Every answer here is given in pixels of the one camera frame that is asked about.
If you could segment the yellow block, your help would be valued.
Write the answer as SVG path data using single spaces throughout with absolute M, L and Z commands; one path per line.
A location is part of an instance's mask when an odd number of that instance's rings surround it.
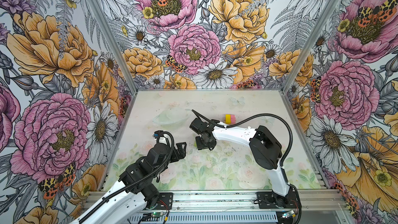
M 232 123 L 232 117 L 230 114 L 225 115 L 225 123 L 226 124 L 231 124 Z

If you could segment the pink block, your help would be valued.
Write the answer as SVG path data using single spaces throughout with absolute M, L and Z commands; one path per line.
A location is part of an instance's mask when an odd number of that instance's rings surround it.
M 235 124 L 235 123 L 236 123 L 235 115 L 230 115 L 230 124 Z

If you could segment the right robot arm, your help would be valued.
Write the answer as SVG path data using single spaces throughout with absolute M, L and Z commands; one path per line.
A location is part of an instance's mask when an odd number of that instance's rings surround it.
M 293 133 L 285 120 L 273 114 L 266 114 L 266 116 L 274 117 L 281 121 L 287 128 L 289 144 L 285 153 L 282 153 L 281 143 L 267 127 L 262 125 L 255 129 L 239 127 L 240 124 L 260 116 L 260 114 L 252 116 L 233 125 L 215 122 L 214 120 L 202 121 L 197 117 L 191 122 L 190 129 L 197 134 L 195 142 L 198 150 L 213 150 L 217 145 L 217 141 L 248 146 L 256 163 L 268 170 L 272 191 L 270 196 L 265 197 L 265 201 L 275 205 L 277 208 L 285 208 L 294 200 L 293 186 L 288 182 L 284 169 L 284 161 L 293 145 Z

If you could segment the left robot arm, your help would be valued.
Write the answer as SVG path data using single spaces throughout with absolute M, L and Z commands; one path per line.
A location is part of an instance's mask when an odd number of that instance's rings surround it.
M 143 210 L 170 212 L 172 193 L 160 193 L 152 183 L 170 163 L 184 159 L 186 143 L 171 147 L 156 143 L 148 154 L 129 165 L 102 198 L 97 200 L 73 224 L 122 224 Z

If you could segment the green circuit board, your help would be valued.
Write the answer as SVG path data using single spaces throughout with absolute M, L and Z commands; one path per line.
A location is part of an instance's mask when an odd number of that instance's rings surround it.
M 143 214 L 141 220 L 160 220 L 161 218 L 163 218 L 163 220 L 167 220 L 169 215 L 170 215 L 169 212 L 146 213 L 146 214 Z

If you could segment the small right circuit board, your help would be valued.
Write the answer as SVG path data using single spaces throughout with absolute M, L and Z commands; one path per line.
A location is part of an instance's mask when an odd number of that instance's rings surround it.
M 284 212 L 282 214 L 281 218 L 295 218 L 295 216 L 296 216 L 295 211 L 290 210 L 290 211 Z

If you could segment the aluminium front rail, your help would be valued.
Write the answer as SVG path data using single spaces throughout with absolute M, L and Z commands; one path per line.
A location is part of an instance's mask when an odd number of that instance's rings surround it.
M 185 212 L 257 212 L 295 210 L 298 202 L 288 203 L 286 208 L 259 197 L 259 190 L 203 190 L 160 191 L 160 199 L 169 205 L 172 213 Z M 303 212 L 348 212 L 343 197 L 337 190 L 299 189 Z

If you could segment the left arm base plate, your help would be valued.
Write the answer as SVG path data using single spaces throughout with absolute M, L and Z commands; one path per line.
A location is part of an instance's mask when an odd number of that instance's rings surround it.
M 161 192 L 147 202 L 146 209 L 148 210 L 171 210 L 173 205 L 173 196 L 171 192 Z

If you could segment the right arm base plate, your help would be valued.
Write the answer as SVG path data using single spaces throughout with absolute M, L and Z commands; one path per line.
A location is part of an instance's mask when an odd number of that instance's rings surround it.
M 260 209 L 300 209 L 302 207 L 298 194 L 290 189 L 286 196 L 280 196 L 273 191 L 257 192 L 254 204 Z

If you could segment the right aluminium corner post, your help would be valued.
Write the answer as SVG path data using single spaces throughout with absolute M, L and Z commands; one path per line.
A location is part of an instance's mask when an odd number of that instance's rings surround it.
M 312 28 L 310 35 L 301 49 L 300 55 L 298 56 L 297 61 L 295 62 L 294 66 L 292 67 L 291 72 L 287 76 L 281 91 L 283 94 L 287 94 L 289 87 L 296 79 L 298 73 L 301 70 L 301 67 L 304 65 L 307 57 L 310 55 L 311 49 L 317 39 L 317 36 L 322 30 L 322 27 L 326 25 L 329 17 L 333 13 L 334 9 L 336 8 L 337 4 L 340 3 L 341 0 L 328 0 L 325 4 L 325 9 L 320 11 L 319 18 L 315 22 L 314 27 Z

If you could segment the aluminium corner post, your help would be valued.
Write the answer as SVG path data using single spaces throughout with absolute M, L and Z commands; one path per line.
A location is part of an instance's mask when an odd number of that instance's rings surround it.
M 133 77 L 131 76 L 130 70 L 126 65 L 126 62 L 122 56 L 122 52 L 119 48 L 119 45 L 115 39 L 115 36 L 112 32 L 112 29 L 108 23 L 107 17 L 102 10 L 101 3 L 99 0 L 86 0 L 90 6 L 92 13 L 95 15 L 98 25 L 104 34 L 104 37 L 110 47 L 111 52 L 115 56 L 115 59 L 121 69 L 122 74 L 126 80 L 126 83 L 132 93 L 133 96 L 136 96 L 138 93 L 137 86 L 134 82 Z
M 325 9 L 320 11 L 319 18 L 315 22 L 314 27 L 312 28 L 310 35 L 301 49 L 300 55 L 298 56 L 297 61 L 295 62 L 294 66 L 292 67 L 291 72 L 287 76 L 281 91 L 283 94 L 287 94 L 289 87 L 296 79 L 298 73 L 301 70 L 301 67 L 304 65 L 307 57 L 310 55 L 311 49 L 317 39 L 317 36 L 322 30 L 322 27 L 326 25 L 329 17 L 333 13 L 334 9 L 336 8 L 337 4 L 340 3 L 341 0 L 328 0 L 325 4 Z

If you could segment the left aluminium corner post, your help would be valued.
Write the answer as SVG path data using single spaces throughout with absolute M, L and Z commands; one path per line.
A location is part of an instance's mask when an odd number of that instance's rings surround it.
M 132 93 L 133 96 L 136 96 L 138 93 L 137 86 L 134 82 L 133 77 L 131 76 L 130 70 L 126 65 L 126 62 L 122 56 L 122 52 L 119 48 L 119 45 L 115 39 L 115 36 L 112 32 L 112 29 L 108 23 L 107 17 L 102 10 L 101 3 L 99 0 L 86 0 L 90 6 L 92 13 L 95 15 L 98 25 L 104 34 L 104 37 L 110 47 L 111 52 L 115 56 L 115 59 L 121 69 L 122 74 L 126 80 L 126 83 Z

